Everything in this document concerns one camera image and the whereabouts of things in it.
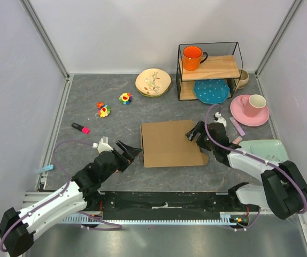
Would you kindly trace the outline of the brown cardboard box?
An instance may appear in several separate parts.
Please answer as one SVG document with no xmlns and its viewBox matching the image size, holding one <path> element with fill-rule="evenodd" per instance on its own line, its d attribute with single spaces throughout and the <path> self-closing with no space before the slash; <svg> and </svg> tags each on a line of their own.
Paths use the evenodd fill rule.
<svg viewBox="0 0 307 257">
<path fill-rule="evenodd" d="M 189 141 L 186 133 L 195 126 L 193 120 L 173 120 L 141 124 L 143 163 L 145 168 L 203 166 L 209 156 Z"/>
</svg>

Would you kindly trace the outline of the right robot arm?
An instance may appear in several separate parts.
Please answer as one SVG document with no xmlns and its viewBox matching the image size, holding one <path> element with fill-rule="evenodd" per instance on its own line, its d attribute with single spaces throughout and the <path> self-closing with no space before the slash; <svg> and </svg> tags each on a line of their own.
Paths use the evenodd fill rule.
<svg viewBox="0 0 307 257">
<path fill-rule="evenodd" d="M 278 163 L 264 160 L 231 143 L 222 123 L 205 124 L 199 121 L 186 133 L 189 141 L 213 152 L 216 160 L 241 170 L 261 182 L 260 186 L 243 184 L 227 197 L 230 209 L 238 211 L 245 205 L 268 208 L 285 220 L 307 211 L 307 183 L 298 167 L 290 160 Z"/>
</svg>

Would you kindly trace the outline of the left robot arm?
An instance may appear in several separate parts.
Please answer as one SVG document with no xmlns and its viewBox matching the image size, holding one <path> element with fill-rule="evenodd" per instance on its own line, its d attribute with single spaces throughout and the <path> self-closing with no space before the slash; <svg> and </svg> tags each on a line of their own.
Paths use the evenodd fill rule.
<svg viewBox="0 0 307 257">
<path fill-rule="evenodd" d="M 121 141 L 119 153 L 102 137 L 91 147 L 98 156 L 78 171 L 67 175 L 67 182 L 57 191 L 27 208 L 4 212 L 0 222 L 0 250 L 9 256 L 20 256 L 27 252 L 43 232 L 73 213 L 95 210 L 102 201 L 101 185 L 115 172 L 124 172 L 142 152 Z"/>
</svg>

